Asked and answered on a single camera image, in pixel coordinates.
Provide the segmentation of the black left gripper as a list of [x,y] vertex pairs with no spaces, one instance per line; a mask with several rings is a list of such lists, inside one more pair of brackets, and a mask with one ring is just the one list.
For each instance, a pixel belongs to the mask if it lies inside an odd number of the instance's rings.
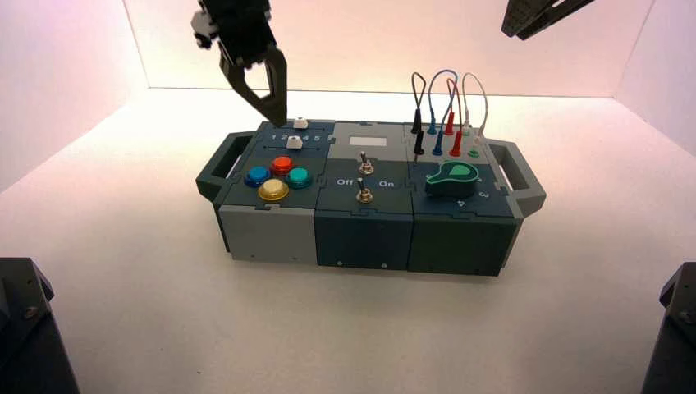
[[[222,46],[220,68],[229,85],[273,125],[283,126],[287,117],[287,64],[283,52],[274,47],[270,2],[200,1],[199,6],[199,47],[210,49],[217,41]],[[263,97],[245,81],[245,68],[262,61],[269,88]]]

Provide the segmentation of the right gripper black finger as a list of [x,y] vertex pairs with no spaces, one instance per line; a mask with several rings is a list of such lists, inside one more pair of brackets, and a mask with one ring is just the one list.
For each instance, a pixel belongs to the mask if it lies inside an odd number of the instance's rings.
[[507,37],[528,39],[549,24],[548,12],[556,1],[510,0],[507,3],[501,31]]
[[570,14],[586,7],[591,2],[593,2],[593,0],[565,0],[554,4],[548,3],[536,16],[533,16],[531,21],[526,23],[515,36],[521,40],[529,39]]

